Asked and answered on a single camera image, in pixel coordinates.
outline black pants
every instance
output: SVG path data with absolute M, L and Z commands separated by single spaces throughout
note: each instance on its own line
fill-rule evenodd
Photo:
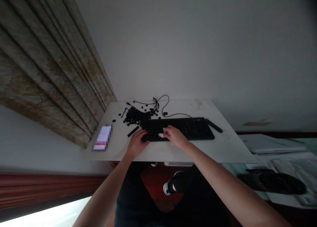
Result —
M 148 165 L 130 165 L 117 199 L 115 227 L 230 226 L 225 205 L 195 165 L 179 177 L 190 180 L 181 201 L 173 211 L 161 212 L 140 177 Z

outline wooden floor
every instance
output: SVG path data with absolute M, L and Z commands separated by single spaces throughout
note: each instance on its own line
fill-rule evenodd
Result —
M 141 178 L 153 198 L 157 207 L 163 211 L 168 212 L 178 204 L 182 198 L 182 194 L 176 193 L 167 196 L 163 192 L 163 185 L 173 174 L 179 170 L 187 170 L 188 167 L 167 167 L 164 163 L 159 163 L 156 167 L 149 166 L 142 174 Z M 292 226 L 317 226 L 317 210 L 302 210 L 283 205 L 268 202 L 277 212 L 279 212 Z M 111 220 L 107 227 L 113 226 L 115 213 L 113 212 Z M 231 226 L 241 226 L 232 214 L 229 215 Z

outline desk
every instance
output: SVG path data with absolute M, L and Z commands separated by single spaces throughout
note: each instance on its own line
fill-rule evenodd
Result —
M 130 104 L 141 110 L 142 104 Z M 153 103 L 153 101 L 143 101 L 143 103 Z M 152 119 L 158 119 L 161 110 L 167 101 L 159 101 L 158 116 L 153 116 Z M 108 145 L 107 151 L 96 152 L 92 151 L 93 144 L 96 140 L 96 134 L 91 139 L 89 146 L 85 153 L 85 159 L 92 160 L 113 160 L 119 161 L 126 153 L 130 138 L 127 136 L 137 125 L 127 126 L 123 123 L 123 118 L 118 116 L 123 113 L 125 108 L 129 108 L 125 102 L 111 102 L 102 117 L 100 124 L 113 124 L 112 136 Z M 223 129 L 230 138 L 225 138 L 222 134 L 211 128 L 215 135 L 214 140 L 206 141 L 191 141 L 199 149 L 216 160 L 218 163 L 256 163 L 257 161 L 234 132 L 232 127 L 221 115 L 219 110 L 211 100 L 170 100 L 168 105 L 164 108 L 164 112 L 168 114 L 185 113 L 192 117 L 205 117 Z M 183 118 L 185 115 L 175 115 L 170 118 Z M 144 151 L 135 158 L 135 161 L 158 161 L 158 162 L 192 162 L 188 155 L 170 142 L 151 142 Z

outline black keyboard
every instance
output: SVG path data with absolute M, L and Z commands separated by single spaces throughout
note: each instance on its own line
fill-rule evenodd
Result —
M 142 141 L 168 141 L 167 138 L 159 136 L 159 133 L 163 133 L 163 128 L 168 125 L 179 129 L 188 140 L 213 140 L 215 138 L 205 118 L 197 117 L 143 120 L 140 126 L 148 133 L 142 137 Z

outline person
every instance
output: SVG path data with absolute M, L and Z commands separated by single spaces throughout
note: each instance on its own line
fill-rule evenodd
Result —
M 164 130 L 175 146 L 193 160 L 186 172 L 177 172 L 163 190 L 184 193 L 169 213 L 161 212 L 144 186 L 140 174 L 147 162 L 133 162 L 149 141 L 139 130 L 132 136 L 121 162 L 88 201 L 74 227 L 106 226 L 116 206 L 115 226 L 230 226 L 227 209 L 242 226 L 290 226 L 251 188 L 189 142 L 176 128 Z

